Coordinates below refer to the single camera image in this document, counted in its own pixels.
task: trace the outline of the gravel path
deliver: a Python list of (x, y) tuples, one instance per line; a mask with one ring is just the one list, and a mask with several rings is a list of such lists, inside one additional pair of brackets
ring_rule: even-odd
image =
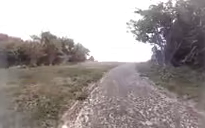
[(194, 109), (140, 78), (134, 64), (125, 64), (105, 76), (63, 128), (205, 128), (205, 123)]

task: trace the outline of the sky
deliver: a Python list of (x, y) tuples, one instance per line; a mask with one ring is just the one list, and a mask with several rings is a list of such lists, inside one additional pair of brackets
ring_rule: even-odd
[(150, 0), (0, 0), (0, 33), (29, 39), (42, 31), (73, 38), (98, 61), (142, 62), (151, 46), (127, 33)]

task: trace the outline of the dry grass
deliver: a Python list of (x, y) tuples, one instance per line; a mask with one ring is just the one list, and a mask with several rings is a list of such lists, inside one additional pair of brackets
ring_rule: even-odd
[(149, 77), (156, 85), (174, 92), (180, 99), (192, 100), (205, 109), (205, 73), (188, 67), (161, 67), (151, 62), (137, 66), (141, 76)]
[(9, 69), (14, 105), (24, 113), (30, 127), (55, 127), (60, 114), (75, 100), (87, 97), (83, 91), (98, 81), (113, 65), (45, 66), (30, 69)]

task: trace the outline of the foliage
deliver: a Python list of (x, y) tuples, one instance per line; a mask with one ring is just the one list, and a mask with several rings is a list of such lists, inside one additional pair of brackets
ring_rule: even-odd
[(150, 43), (154, 58), (164, 65), (188, 65), (205, 67), (204, 9), (190, 1), (171, 0), (151, 5), (147, 10), (138, 9), (140, 19), (130, 21), (131, 32), (136, 40)]
[(0, 34), (0, 68), (14, 65), (55, 65), (64, 61), (81, 62), (90, 52), (73, 39), (60, 38), (50, 32), (40, 36), (32, 35), (32, 40)]

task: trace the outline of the leaves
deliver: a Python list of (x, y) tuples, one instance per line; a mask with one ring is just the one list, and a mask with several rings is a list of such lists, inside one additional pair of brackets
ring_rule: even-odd
[(136, 40), (150, 43), (155, 59), (174, 66), (204, 67), (205, 24), (201, 20), (202, 9), (190, 1), (178, 0), (151, 5), (147, 10), (137, 9), (141, 18), (128, 25)]

